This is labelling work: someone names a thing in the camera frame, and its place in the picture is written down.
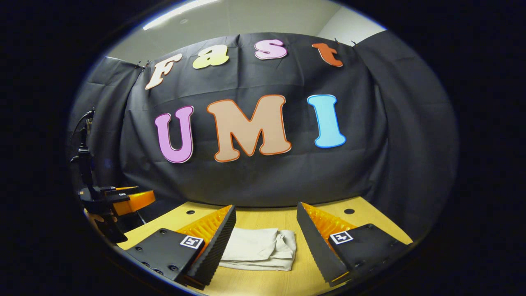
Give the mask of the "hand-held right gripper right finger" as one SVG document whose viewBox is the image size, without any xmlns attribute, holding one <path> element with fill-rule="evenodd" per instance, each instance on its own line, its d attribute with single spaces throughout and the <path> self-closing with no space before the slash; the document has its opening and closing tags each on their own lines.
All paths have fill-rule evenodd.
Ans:
<svg viewBox="0 0 526 296">
<path fill-rule="evenodd" d="M 357 227 L 304 202 L 298 203 L 297 221 L 318 270 L 332 287 L 385 270 L 410 247 L 372 223 Z"/>
</svg>

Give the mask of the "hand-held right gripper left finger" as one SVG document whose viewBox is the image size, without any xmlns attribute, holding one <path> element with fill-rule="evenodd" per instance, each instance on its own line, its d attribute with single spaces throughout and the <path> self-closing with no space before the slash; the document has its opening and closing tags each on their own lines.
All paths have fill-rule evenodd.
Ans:
<svg viewBox="0 0 526 296">
<path fill-rule="evenodd" d="M 203 290 L 212 281 L 235 222 L 235 206 L 228 205 L 177 231 L 162 227 L 126 253 L 170 281 Z"/>
</svg>

